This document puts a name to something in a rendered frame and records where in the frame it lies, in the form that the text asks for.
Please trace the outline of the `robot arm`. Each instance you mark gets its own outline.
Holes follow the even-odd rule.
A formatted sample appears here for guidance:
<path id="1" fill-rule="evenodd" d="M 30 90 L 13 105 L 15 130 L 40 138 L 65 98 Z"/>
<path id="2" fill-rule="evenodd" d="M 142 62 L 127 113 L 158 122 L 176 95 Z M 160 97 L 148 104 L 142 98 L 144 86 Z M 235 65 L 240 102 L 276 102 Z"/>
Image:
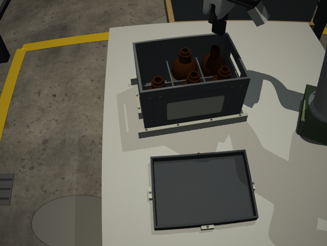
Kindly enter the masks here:
<path id="1" fill-rule="evenodd" d="M 258 27 L 266 23 L 270 15 L 261 0 L 227 0 L 247 7 L 246 11 Z M 318 120 L 327 123 L 327 46 L 316 91 L 308 99 L 308 108 Z"/>

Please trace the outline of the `dark grey divided crate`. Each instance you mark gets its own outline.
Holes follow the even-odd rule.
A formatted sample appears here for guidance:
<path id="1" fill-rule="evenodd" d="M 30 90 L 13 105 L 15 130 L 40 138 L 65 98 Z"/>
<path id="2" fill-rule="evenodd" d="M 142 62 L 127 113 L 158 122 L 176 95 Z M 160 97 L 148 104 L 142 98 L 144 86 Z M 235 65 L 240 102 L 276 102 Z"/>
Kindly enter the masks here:
<path id="1" fill-rule="evenodd" d="M 232 50 L 217 35 L 181 36 L 132 44 L 145 129 L 240 113 L 244 99 L 242 70 Z M 201 61 L 211 53 L 212 45 L 220 46 L 220 55 L 230 68 L 232 79 L 210 81 L 213 76 L 203 76 Z M 184 47 L 190 49 L 191 57 L 197 63 L 200 83 L 181 85 L 186 79 L 172 80 L 173 61 Z M 230 54 L 238 66 L 240 77 Z M 157 75 L 163 77 L 168 87 L 147 90 Z"/>

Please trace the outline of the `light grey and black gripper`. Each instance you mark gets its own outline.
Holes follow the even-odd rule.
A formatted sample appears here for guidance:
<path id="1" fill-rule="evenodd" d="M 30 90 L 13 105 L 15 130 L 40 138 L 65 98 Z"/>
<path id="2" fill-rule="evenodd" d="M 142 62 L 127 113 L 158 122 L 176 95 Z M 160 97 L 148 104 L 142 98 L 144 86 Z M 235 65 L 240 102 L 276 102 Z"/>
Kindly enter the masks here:
<path id="1" fill-rule="evenodd" d="M 226 24 L 229 11 L 235 6 L 235 3 L 227 0 L 204 0 L 203 14 L 210 12 L 208 22 L 212 24 L 212 32 L 223 36 L 226 30 Z"/>

